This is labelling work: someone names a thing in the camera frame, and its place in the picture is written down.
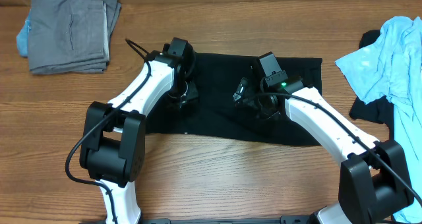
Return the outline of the black polo shirt with logo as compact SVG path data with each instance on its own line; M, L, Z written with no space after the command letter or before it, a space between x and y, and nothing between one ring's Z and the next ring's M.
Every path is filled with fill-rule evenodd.
M195 134L249 142L316 146L318 142L285 115L260 118L251 107L236 107L233 95L242 78L255 78L257 57L197 53L194 77L199 99L173 107L163 96L146 119L146 133Z

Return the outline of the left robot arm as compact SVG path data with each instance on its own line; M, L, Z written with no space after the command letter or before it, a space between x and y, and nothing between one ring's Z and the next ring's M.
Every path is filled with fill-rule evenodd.
M144 161L148 114L160 99L175 109L198 99L191 76L196 53L188 41L173 38L162 51L151 53L131 40L127 43L144 66L116 98L89 106L80 142L80 166L100 187L105 223L141 222L135 179Z

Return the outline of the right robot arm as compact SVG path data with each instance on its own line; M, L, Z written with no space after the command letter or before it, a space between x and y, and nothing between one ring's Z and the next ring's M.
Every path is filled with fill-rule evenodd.
M242 78L233 101L276 114L304 128L340 167L338 201L310 215L284 216L281 223L395 223L392 217L420 198L412 189L405 153L394 140L381 142L329 105L300 76L288 76L273 53L252 62L253 82Z

